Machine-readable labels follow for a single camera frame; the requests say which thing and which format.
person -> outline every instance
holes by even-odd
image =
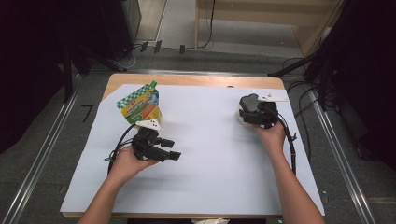
[[[325,223],[323,216],[290,169],[283,154],[286,135],[280,122],[270,129],[264,129],[259,125],[251,126],[267,149],[273,165],[285,222],[288,224]],[[120,188],[140,171],[155,163],[157,162],[152,160],[140,161],[131,147],[123,148],[105,182],[78,223],[108,223]]]
[[[120,188],[157,161],[138,160],[132,147],[120,150],[113,167],[78,223],[108,223]]]
[[[274,168],[285,223],[325,223],[317,206],[290,169],[283,154],[286,135],[282,124],[277,122],[270,129],[264,129],[259,125],[252,125],[252,128],[260,136]]]

colorful snack bag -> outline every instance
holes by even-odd
[[[156,85],[157,82],[152,81],[117,102],[117,108],[130,124],[145,119],[161,122],[162,114],[158,107],[160,94],[155,89]]]

forearm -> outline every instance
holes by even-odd
[[[111,179],[105,180],[78,223],[108,223],[120,187],[121,184],[112,182]]]
[[[284,155],[282,153],[271,155],[271,162],[285,222],[324,223],[323,216],[290,169]]]

metal rail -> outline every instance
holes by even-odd
[[[8,209],[8,212],[2,222],[3,224],[18,223],[23,209],[35,188],[35,184],[37,183],[37,180],[40,177],[44,166],[50,157],[50,153],[56,143],[59,133],[61,132],[62,127],[64,126],[64,123],[67,120],[71,109],[73,108],[82,81],[83,77],[81,75],[77,75],[75,79],[75,89],[73,91],[73,94],[70,97],[69,101],[62,106],[56,120],[52,124],[52,127],[49,130],[49,134],[47,135],[43,145],[41,146],[37,156],[35,157],[35,161],[33,162],[28,174],[26,175],[20,188],[18,189],[12,205]]]
[[[318,94],[315,91],[311,91],[310,97],[312,100],[316,100],[318,99]],[[361,218],[361,223],[375,224],[376,222],[373,213],[370,209],[369,204],[367,203],[363,191],[361,190],[361,186],[359,185],[359,182],[356,179],[352,171],[352,168],[349,165],[344,150],[342,149],[341,144],[338,141],[338,138],[332,127],[327,112],[322,111],[318,103],[315,103],[315,109],[317,111],[320,123],[323,126],[323,130],[326,133],[327,139],[329,140],[332,153],[334,154],[341,175],[343,176],[346,182],[346,186],[349,190],[350,197],[352,198],[356,210],[358,211],[358,214]]]

white tabletop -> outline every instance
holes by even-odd
[[[78,217],[106,178],[108,157],[129,127],[116,102],[142,85],[122,85],[100,104],[61,212]],[[259,136],[235,116],[242,96],[284,90],[158,85],[163,113],[160,137],[175,141],[178,161],[165,161],[122,187],[113,208],[118,217],[281,216],[271,162]],[[290,133],[297,133],[297,177],[324,215],[290,102],[276,103]],[[132,137],[136,130],[127,135]],[[290,147],[284,153],[290,161]]]

